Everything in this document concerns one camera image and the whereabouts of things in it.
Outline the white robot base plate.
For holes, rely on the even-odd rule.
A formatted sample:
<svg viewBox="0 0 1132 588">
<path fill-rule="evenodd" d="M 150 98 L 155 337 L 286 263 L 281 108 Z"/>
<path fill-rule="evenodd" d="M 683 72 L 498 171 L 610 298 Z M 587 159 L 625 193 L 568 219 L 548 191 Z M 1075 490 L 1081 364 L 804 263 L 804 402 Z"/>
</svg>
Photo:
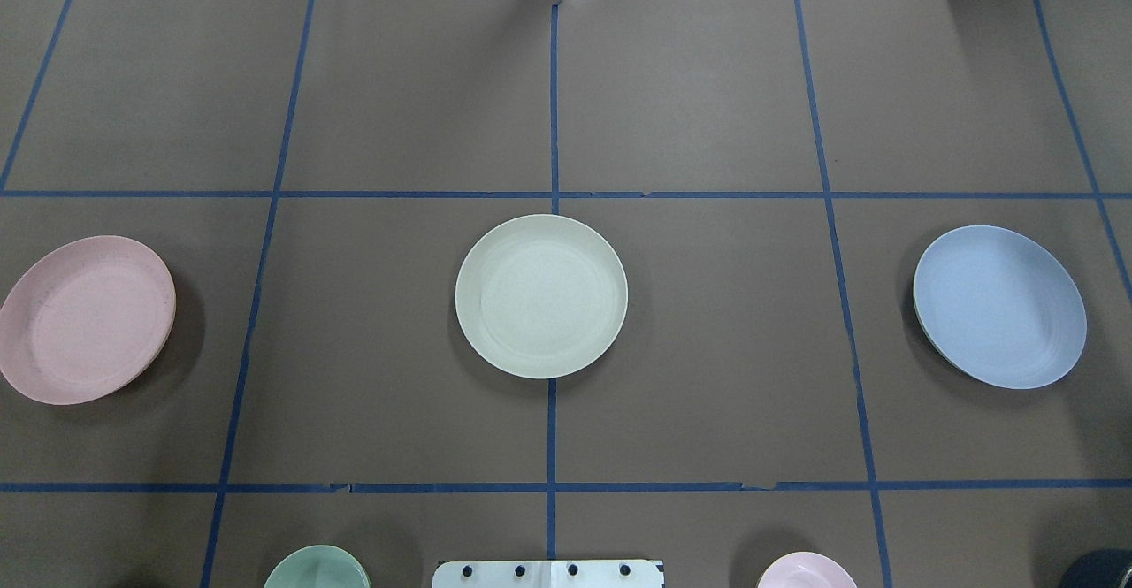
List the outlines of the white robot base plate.
<svg viewBox="0 0 1132 588">
<path fill-rule="evenodd" d="M 662 562 L 644 559 L 452 561 L 432 587 L 663 587 Z"/>
</svg>

